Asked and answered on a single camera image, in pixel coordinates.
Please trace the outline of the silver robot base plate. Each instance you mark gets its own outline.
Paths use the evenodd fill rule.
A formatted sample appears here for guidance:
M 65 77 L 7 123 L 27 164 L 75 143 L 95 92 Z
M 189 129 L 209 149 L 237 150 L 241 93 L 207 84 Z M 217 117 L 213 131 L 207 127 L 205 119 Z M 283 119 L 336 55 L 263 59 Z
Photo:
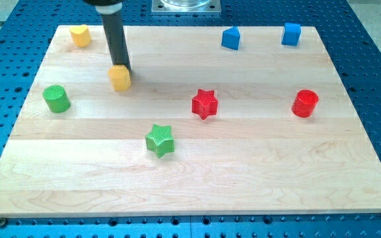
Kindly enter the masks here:
M 152 0 L 151 12 L 155 15 L 177 13 L 220 13 L 220 0 Z

